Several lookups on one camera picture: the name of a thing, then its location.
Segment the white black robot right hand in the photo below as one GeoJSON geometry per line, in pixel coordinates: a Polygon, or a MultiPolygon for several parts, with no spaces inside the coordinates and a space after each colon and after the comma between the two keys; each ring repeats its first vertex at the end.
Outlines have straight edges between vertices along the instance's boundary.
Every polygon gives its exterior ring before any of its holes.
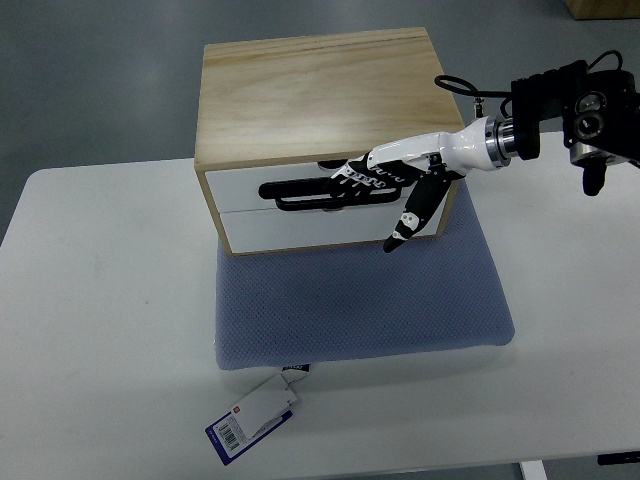
{"type": "Polygon", "coordinates": [[[347,161],[324,186],[337,199],[364,199],[383,189],[412,189],[383,250],[389,253],[431,220],[451,184],[477,169],[494,171],[517,155],[512,123],[483,117],[457,133],[422,134],[374,147],[347,161]]]}

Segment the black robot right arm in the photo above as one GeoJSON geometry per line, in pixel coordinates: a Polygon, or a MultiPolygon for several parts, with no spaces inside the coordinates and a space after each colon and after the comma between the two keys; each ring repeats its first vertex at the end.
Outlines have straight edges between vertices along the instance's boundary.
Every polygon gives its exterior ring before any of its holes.
{"type": "Polygon", "coordinates": [[[622,68],[595,71],[584,60],[511,82],[514,147],[523,160],[540,155],[540,123],[562,120],[570,162],[583,170],[582,188],[596,196],[606,171],[639,165],[639,92],[622,68]]]}

